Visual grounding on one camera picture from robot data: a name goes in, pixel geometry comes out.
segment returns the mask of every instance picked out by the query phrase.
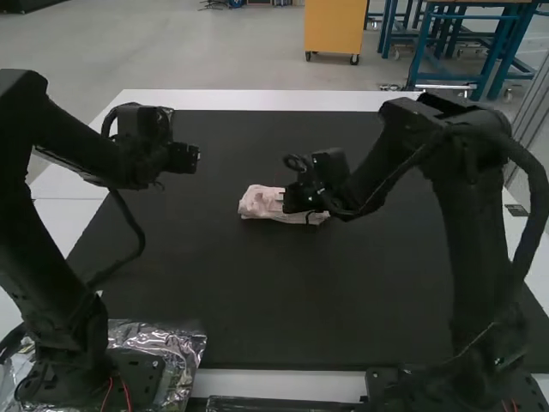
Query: gray floor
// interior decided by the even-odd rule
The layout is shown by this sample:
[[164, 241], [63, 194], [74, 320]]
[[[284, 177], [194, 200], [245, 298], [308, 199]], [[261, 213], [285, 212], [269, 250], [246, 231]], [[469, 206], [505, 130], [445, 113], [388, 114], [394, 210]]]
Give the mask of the gray floor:
[[[198, 0], [70, 0], [0, 15], [0, 67], [37, 70], [51, 97], [84, 122], [125, 88], [378, 90], [407, 78], [412, 54], [382, 60], [379, 32], [365, 32], [360, 66], [336, 55], [306, 63], [302, 8], [198, 7]], [[372, 11], [382, 7], [373, 0]], [[532, 24], [524, 50], [531, 64], [549, 40], [547, 26]], [[458, 64], [476, 70], [481, 60]], [[500, 108], [512, 116], [517, 103]], [[33, 161], [29, 178], [44, 165]]]

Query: pink cloth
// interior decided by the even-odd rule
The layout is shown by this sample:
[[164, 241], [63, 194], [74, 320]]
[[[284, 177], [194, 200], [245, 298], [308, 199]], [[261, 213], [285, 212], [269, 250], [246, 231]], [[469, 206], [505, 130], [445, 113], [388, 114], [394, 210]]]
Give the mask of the pink cloth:
[[283, 223], [305, 224], [309, 214], [309, 224], [320, 225], [329, 218], [328, 212], [301, 212], [286, 215], [282, 212], [284, 189], [251, 185], [238, 202], [238, 213], [242, 219], [272, 219]]

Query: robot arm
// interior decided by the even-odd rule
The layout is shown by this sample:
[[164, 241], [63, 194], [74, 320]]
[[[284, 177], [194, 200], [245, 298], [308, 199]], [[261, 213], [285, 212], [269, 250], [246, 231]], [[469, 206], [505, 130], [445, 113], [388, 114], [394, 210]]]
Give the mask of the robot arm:
[[[33, 206], [25, 184], [31, 151], [93, 184], [139, 190], [162, 172], [194, 173], [199, 150], [172, 140], [171, 109], [120, 106], [100, 135], [56, 106], [46, 86], [35, 72], [0, 70], [0, 286], [21, 310], [37, 358], [16, 395], [53, 405], [93, 404], [117, 368], [106, 354], [107, 313], [69, 268]], [[115, 118], [118, 133], [110, 137]]]
[[[383, 206], [407, 170], [418, 167], [432, 183], [446, 228], [455, 354], [468, 352], [454, 390], [467, 404], [494, 404], [502, 375], [526, 353], [526, 326], [516, 299], [549, 216], [545, 170], [511, 138], [509, 122], [499, 112], [422, 94], [417, 101], [388, 101], [379, 114], [383, 133], [352, 173], [339, 149], [285, 158], [298, 181], [287, 187], [284, 211], [328, 210], [344, 221], [368, 215]], [[508, 159], [527, 171], [532, 196], [512, 262], [501, 198]]]

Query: silver foil wrap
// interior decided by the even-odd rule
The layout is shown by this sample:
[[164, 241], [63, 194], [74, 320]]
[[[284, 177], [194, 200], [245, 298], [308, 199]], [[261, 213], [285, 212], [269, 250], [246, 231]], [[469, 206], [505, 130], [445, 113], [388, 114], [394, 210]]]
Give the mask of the silver foil wrap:
[[[206, 348], [206, 335], [198, 328], [179, 329], [129, 320], [109, 321], [109, 348], [126, 348], [162, 356], [166, 363], [154, 400], [147, 409], [184, 410], [190, 398], [196, 370]], [[0, 366], [0, 410], [6, 412], [75, 412], [47, 405], [22, 405], [14, 399], [15, 388], [34, 363], [33, 343], [25, 338], [19, 353]]]

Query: black rubber mat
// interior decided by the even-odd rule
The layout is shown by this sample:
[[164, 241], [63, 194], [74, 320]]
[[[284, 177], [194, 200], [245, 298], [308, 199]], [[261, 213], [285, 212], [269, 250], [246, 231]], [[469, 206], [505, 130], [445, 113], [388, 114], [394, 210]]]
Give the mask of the black rubber mat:
[[[295, 227], [237, 214], [248, 185], [293, 181], [284, 154], [340, 146], [355, 166], [381, 131], [376, 113], [190, 111], [176, 123], [202, 162], [196, 175], [163, 175], [164, 191], [124, 193], [148, 247], [106, 284], [112, 317], [199, 319], [203, 367], [364, 370], [450, 355], [448, 251], [419, 171], [383, 209], [350, 223]], [[107, 198], [69, 261], [89, 276], [135, 244]], [[549, 319], [527, 288], [522, 304], [528, 369], [549, 373]]]

